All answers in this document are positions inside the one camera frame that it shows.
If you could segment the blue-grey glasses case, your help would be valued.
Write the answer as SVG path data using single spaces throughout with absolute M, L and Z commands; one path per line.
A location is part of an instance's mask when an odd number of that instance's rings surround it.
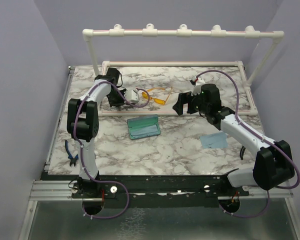
M 143 139 L 161 134 L 159 116 L 157 114 L 130 118 L 126 122 L 131 140 Z

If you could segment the light blue cleaning cloth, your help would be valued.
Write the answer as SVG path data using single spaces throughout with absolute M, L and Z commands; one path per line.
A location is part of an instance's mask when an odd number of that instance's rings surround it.
M 132 128 L 130 134 L 136 138 L 139 136 L 148 136 L 152 134 L 156 134 L 158 132 L 158 128 L 156 125 L 149 125 L 141 128 Z

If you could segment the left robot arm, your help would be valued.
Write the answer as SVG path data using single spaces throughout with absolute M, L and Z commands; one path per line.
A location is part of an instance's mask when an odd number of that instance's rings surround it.
M 80 98 L 71 98 L 67 108 L 67 132 L 76 141 L 79 157 L 79 177 L 87 180 L 83 191 L 87 196 L 96 197 L 101 190 L 98 182 L 99 170 L 95 156 L 95 137 L 99 131 L 98 106 L 104 98 L 111 107 L 123 106 L 126 89 L 118 89 L 122 75 L 110 67 L 105 75 L 97 75 L 93 85 Z

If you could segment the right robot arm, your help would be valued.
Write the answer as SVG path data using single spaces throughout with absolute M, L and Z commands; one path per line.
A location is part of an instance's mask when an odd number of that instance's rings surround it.
M 233 170 L 220 182 L 219 189 L 224 195 L 230 196 L 243 186 L 267 191 L 294 177 L 291 148 L 286 141 L 275 141 L 244 124 L 232 109 L 222 105 L 215 84 L 202 84 L 195 90 L 196 93 L 179 93 L 173 110 L 181 116 L 187 105 L 188 114 L 204 115 L 208 123 L 233 137 L 255 157 L 253 168 Z

